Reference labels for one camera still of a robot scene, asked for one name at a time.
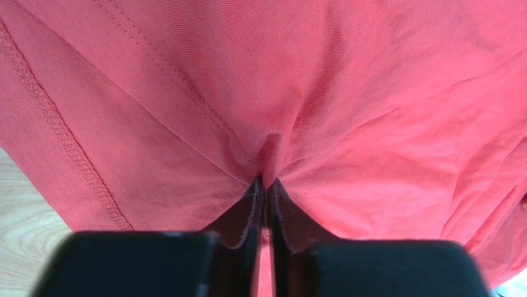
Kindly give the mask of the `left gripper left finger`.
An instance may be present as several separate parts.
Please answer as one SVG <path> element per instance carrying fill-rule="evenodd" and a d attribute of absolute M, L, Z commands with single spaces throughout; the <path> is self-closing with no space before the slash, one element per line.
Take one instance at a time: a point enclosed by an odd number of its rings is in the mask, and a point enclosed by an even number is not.
<path fill-rule="evenodd" d="M 83 231 L 46 265 L 33 296 L 255 296 L 264 187 L 199 231 Z"/>

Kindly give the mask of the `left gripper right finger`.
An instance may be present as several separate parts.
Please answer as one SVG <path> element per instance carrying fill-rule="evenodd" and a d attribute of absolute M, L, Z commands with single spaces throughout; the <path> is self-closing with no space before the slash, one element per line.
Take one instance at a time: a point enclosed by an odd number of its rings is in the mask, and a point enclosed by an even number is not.
<path fill-rule="evenodd" d="M 267 191 L 275 296 L 488 296 L 473 259 L 437 240 L 339 238 L 289 197 Z"/>

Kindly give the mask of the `red t-shirt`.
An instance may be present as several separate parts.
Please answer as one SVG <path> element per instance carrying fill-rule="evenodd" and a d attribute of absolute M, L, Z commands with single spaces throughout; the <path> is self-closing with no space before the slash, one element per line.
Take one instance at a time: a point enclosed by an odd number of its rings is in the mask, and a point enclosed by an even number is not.
<path fill-rule="evenodd" d="M 525 1 L 2 1 L 1 147 L 68 227 L 329 231 L 526 268 Z"/>

